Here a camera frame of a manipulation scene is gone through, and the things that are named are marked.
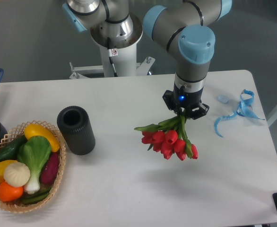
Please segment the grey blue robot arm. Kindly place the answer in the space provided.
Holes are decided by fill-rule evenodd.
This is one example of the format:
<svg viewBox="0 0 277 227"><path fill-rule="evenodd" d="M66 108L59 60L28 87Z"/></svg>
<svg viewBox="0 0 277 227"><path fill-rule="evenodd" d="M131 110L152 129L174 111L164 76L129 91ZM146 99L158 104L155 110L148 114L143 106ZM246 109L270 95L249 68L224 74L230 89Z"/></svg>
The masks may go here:
<svg viewBox="0 0 277 227"><path fill-rule="evenodd" d="M137 74L137 43L146 34L176 60L173 91L163 100L169 110L198 119L209 107L202 103L216 38L209 24L231 9L230 0L185 0L177 9L152 7L140 20L127 0L66 0L62 8L79 32L89 31L99 46L104 75Z"/></svg>

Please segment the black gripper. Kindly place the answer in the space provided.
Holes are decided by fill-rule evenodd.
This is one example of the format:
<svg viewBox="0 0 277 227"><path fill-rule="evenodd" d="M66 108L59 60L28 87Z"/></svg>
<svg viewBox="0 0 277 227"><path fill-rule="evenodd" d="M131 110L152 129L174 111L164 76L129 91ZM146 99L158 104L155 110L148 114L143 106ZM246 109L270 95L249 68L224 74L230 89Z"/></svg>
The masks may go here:
<svg viewBox="0 0 277 227"><path fill-rule="evenodd" d="M173 91L166 90L162 98L167 108L176 115L196 120L205 116L209 111L209 106L201 101L202 92L203 87L191 92L184 85L178 87L174 84Z"/></svg>

